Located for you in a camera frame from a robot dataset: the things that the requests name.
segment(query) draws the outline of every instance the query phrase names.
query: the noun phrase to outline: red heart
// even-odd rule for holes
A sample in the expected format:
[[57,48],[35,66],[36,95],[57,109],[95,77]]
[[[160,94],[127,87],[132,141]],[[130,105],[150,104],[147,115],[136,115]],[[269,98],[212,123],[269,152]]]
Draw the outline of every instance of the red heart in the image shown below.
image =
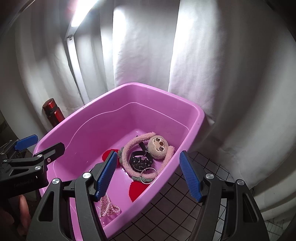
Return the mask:
[[129,196],[131,198],[131,201],[132,202],[135,201],[138,198],[138,196],[140,196],[148,186],[149,185],[147,184],[143,184],[138,181],[133,181],[129,189]]
[[[109,156],[111,151],[115,151],[118,154],[118,149],[110,149],[104,152],[104,154],[102,155],[102,159],[103,161],[106,161],[107,157]],[[117,157],[117,167],[120,167],[120,162],[119,162],[119,157]]]

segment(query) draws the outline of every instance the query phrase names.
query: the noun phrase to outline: pink bin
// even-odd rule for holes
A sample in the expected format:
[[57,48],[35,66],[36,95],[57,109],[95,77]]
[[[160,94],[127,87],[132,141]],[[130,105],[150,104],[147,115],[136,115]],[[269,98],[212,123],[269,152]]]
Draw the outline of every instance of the pink bin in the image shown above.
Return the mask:
[[[68,181],[102,162],[106,150],[121,149],[137,135],[156,132],[175,147],[169,164],[134,202],[128,195],[133,180],[122,167],[116,168],[107,193],[121,213],[101,219],[106,236],[111,237],[141,212],[168,181],[179,165],[180,152],[189,149],[204,116],[203,110],[191,101],[148,85],[128,83],[70,115],[42,138],[34,153],[64,143],[65,153],[47,166],[47,178]],[[160,165],[155,161],[152,167],[158,169]],[[83,240],[73,198],[70,206],[75,238]]]

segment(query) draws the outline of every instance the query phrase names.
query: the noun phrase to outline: red bottle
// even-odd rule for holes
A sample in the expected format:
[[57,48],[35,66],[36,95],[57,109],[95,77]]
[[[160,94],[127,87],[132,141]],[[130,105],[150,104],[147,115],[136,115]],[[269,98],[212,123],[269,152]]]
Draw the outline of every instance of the red bottle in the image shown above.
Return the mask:
[[45,114],[53,127],[65,119],[61,109],[57,106],[53,98],[47,100],[42,108],[44,109]]

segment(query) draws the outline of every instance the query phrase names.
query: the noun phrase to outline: white curtain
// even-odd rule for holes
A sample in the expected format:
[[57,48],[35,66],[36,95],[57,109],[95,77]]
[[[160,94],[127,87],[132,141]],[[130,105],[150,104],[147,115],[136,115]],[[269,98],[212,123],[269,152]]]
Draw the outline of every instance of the white curtain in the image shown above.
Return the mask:
[[[21,79],[47,129],[48,98],[65,116],[82,106],[63,43],[70,2],[35,1],[16,24]],[[109,0],[75,45],[90,99],[136,81],[199,104],[207,119],[191,150],[255,186],[265,219],[296,206],[296,43],[264,2]]]

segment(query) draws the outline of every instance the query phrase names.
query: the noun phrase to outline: silver ring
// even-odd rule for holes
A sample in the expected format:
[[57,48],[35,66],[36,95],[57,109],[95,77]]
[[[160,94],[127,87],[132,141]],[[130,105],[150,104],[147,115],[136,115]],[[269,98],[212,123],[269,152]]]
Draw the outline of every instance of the silver ring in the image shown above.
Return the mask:
[[151,182],[149,182],[149,183],[145,183],[145,182],[142,181],[142,173],[145,172],[145,171],[147,171],[148,169],[153,169],[153,170],[155,171],[155,173],[156,173],[155,178],[157,177],[157,171],[156,171],[153,167],[148,167],[148,168],[144,169],[144,170],[141,172],[141,174],[140,174],[140,180],[141,180],[141,182],[142,182],[143,184],[147,184],[147,185],[153,182],[153,181],[151,181]]

